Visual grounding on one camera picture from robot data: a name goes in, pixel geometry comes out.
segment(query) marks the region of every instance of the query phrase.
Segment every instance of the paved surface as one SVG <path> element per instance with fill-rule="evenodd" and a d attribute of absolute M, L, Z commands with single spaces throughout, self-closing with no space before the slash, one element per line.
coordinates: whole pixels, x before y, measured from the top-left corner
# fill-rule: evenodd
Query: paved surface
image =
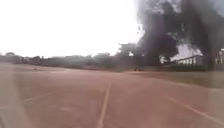
<path fill-rule="evenodd" d="M 0 66 L 0 128 L 224 127 L 223 90 L 126 73 L 35 68 Z"/>

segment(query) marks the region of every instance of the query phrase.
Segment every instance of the overcast sky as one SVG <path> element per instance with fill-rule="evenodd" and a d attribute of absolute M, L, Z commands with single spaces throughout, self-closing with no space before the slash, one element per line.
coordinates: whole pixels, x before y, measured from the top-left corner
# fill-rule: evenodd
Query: overcast sky
<path fill-rule="evenodd" d="M 0 53 L 113 54 L 137 40 L 134 0 L 1 0 L 0 17 Z"/>

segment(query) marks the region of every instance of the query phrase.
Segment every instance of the white line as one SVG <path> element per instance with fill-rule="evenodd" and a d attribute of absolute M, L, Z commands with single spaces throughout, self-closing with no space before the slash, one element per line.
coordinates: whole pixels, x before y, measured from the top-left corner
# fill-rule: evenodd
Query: white line
<path fill-rule="evenodd" d="M 193 111 L 193 112 L 195 112 L 195 113 L 197 113 L 197 114 L 199 114 L 201 116 L 204 116 L 204 117 L 206 117 L 206 118 L 208 118 L 208 119 L 210 119 L 210 120 L 212 120 L 212 121 L 214 121 L 214 122 L 224 126 L 224 123 L 222 121 L 217 120 L 216 118 L 211 117 L 211 116 L 209 116 L 209 115 L 207 115 L 207 114 L 205 114 L 205 113 L 203 113 L 201 111 L 198 111 L 197 109 L 194 109 L 194 108 L 192 108 L 192 107 L 190 107 L 188 105 L 185 105 L 185 104 L 175 100 L 174 98 L 171 98 L 171 97 L 168 97 L 168 96 L 165 96 L 165 98 L 170 100 L 170 101 L 172 101 L 172 102 L 174 102 L 174 103 L 176 103 L 176 104 L 178 104 L 178 105 L 180 105 L 180 106 L 182 106 L 182 107 L 184 107 L 184 108 L 186 108 L 186 109 L 189 109 L 189 110 L 191 110 L 191 111 Z"/>
<path fill-rule="evenodd" d="M 97 128 L 103 128 L 103 121 L 104 121 L 104 117 L 105 117 L 105 114 L 106 114 L 107 103 L 108 103 L 108 99 L 109 99 L 109 96 L 110 96 L 110 90 L 111 90 L 111 84 L 109 84 L 107 86 L 107 90 L 106 90 L 102 110 L 101 110 L 101 113 L 100 113 L 100 117 L 99 117 L 99 120 L 98 120 Z"/>
<path fill-rule="evenodd" d="M 43 98 L 48 95 L 50 95 L 50 93 L 46 93 L 46 94 L 38 96 L 38 97 L 28 98 L 28 99 L 23 100 L 22 102 L 30 102 L 30 101 L 38 100 L 38 99 Z"/>

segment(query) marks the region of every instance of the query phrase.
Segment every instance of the road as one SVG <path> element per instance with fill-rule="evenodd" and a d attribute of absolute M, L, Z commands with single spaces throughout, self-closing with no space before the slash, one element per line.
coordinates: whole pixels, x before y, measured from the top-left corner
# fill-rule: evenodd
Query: road
<path fill-rule="evenodd" d="M 223 128 L 223 90 L 128 73 L 0 66 L 0 128 Z"/>

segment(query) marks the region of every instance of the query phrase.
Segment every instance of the building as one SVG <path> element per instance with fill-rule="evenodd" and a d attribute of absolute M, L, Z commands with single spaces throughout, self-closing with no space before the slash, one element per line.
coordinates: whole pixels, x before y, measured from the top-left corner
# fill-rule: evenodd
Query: building
<path fill-rule="evenodd" d="M 179 65 L 203 65 L 203 56 L 195 55 L 183 59 L 176 60 Z"/>

